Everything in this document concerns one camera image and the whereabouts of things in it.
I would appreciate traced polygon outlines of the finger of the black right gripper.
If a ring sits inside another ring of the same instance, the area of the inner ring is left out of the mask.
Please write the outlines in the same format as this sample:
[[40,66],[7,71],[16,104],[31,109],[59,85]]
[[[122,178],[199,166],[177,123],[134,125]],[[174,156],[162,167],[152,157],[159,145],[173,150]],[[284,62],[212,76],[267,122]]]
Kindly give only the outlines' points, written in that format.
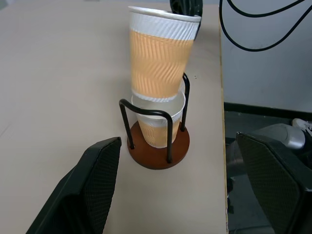
[[201,25],[203,1],[171,0],[170,7],[173,14],[179,15],[175,19],[173,39],[195,40]]

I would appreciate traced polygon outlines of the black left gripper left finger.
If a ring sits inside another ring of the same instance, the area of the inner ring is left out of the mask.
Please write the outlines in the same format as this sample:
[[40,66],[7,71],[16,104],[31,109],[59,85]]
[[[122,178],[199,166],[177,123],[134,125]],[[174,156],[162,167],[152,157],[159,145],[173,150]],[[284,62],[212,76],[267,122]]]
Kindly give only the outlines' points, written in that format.
[[29,234],[101,234],[115,191],[121,138],[95,143],[57,184]]

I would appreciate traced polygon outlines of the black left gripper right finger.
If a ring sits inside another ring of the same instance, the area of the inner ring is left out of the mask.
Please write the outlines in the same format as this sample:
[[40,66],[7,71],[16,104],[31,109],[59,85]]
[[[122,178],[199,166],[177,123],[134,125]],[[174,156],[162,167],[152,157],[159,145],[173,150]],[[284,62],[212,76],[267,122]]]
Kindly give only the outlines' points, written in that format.
[[312,171],[284,144],[237,133],[253,193],[276,234],[312,232]]

